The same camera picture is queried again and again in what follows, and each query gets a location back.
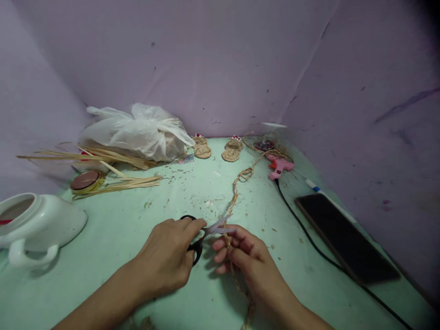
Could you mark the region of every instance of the purple wall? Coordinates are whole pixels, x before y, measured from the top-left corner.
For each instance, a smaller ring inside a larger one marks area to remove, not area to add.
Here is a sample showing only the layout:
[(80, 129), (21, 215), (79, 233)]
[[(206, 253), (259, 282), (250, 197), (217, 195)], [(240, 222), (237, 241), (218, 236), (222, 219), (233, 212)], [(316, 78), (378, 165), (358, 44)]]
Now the purple wall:
[(10, 0), (0, 0), (0, 41), (0, 200), (54, 193), (68, 167), (39, 168), (15, 156), (76, 141), (87, 122), (84, 103), (41, 55)]
[(359, 223), (435, 295), (440, 77), (426, 22), (405, 1), (342, 1), (284, 124)]
[(159, 105), (231, 136), (281, 121), (337, 0), (14, 3), (88, 105)]

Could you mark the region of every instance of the white pen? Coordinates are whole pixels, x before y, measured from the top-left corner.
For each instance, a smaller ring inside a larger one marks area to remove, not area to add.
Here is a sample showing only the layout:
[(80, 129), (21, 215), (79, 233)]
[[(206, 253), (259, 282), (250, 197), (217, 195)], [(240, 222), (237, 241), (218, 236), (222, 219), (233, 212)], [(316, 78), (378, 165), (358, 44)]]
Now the white pen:
[(309, 185), (310, 188), (312, 188), (315, 192), (320, 193), (327, 197), (327, 199), (351, 222), (351, 223), (357, 223), (356, 219), (353, 218), (347, 211), (345, 211), (338, 203), (336, 203), (333, 199), (331, 199), (325, 192), (321, 190), (317, 185), (315, 185), (313, 182), (311, 182), (309, 179), (306, 179), (306, 184)]

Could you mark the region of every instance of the jar handle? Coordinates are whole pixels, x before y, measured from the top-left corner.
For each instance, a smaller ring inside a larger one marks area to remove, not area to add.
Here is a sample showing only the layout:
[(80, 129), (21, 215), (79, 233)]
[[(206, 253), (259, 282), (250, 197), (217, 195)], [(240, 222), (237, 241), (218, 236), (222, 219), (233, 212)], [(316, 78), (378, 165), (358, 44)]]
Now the jar handle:
[(24, 243), (26, 239), (19, 239), (9, 247), (9, 263), (16, 267), (40, 267), (50, 263), (58, 253), (58, 244), (52, 245), (47, 249), (47, 254), (42, 259), (31, 259), (26, 255)]

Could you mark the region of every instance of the pink glue gun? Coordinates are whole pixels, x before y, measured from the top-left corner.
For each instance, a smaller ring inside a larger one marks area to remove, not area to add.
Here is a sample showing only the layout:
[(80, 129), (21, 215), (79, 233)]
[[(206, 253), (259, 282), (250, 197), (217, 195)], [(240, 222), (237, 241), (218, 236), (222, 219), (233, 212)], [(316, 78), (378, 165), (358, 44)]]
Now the pink glue gun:
[(272, 162), (269, 167), (275, 169), (275, 171), (269, 174), (269, 179), (271, 179), (272, 181), (274, 181), (275, 179), (279, 179), (283, 170), (291, 171), (295, 166), (290, 161), (287, 161), (282, 157), (278, 157), (272, 154), (266, 154), (266, 158)]

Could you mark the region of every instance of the straw sandal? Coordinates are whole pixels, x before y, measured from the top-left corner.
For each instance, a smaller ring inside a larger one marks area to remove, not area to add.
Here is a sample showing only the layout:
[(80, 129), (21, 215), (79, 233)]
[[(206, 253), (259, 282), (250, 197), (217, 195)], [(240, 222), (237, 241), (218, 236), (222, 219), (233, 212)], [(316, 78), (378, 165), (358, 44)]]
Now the straw sandal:
[(229, 139), (226, 143), (225, 151), (221, 153), (221, 157), (229, 162), (234, 162), (240, 157), (240, 151), (243, 149), (241, 139), (236, 135)]
[(206, 139), (201, 136), (200, 134), (196, 134), (195, 137), (192, 138), (196, 145), (194, 148), (194, 156), (201, 159), (206, 159), (211, 157), (212, 150), (210, 147), (208, 147), (208, 142)]

